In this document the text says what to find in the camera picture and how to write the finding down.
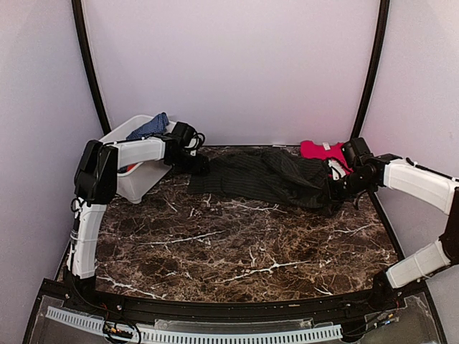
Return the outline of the black striped garment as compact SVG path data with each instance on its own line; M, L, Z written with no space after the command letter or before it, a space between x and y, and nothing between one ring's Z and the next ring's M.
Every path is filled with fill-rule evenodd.
M274 148L217 156L209 161L208 173L190 178L187 191L305 209L320 209L331 204L324 161Z

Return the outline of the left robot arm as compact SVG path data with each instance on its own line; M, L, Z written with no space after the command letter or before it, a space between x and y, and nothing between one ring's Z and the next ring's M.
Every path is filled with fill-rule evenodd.
M118 189L122 167L158 162L157 172L142 176L132 193ZM85 146L74 177L75 198L71 202L74 224L70 234L67 270L79 280L95 276L95 253L103 215L115 195L137 204L168 171L203 174L209 172L208 157L182 145L172 135L123 142L91 140Z

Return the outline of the red t-shirt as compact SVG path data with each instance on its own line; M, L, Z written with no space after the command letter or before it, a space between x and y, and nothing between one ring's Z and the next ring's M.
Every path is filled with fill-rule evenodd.
M343 143L322 143L315 144L312 140L305 140L301 142L300 152L303 158L307 159L321 159L323 161L334 159L339 161L345 168L351 167L347 164L343 155Z

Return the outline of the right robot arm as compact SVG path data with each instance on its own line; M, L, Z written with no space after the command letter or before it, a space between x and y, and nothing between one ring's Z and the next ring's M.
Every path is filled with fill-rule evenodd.
M362 191L378 188L419 199L443 212L448 222L433 243L383 273L384 283L366 294L366 305L373 311L383 310L393 300L395 289L458 264L458 179L431 171L409 158L368 154L354 160L351 173L331 182L336 200L355 199Z

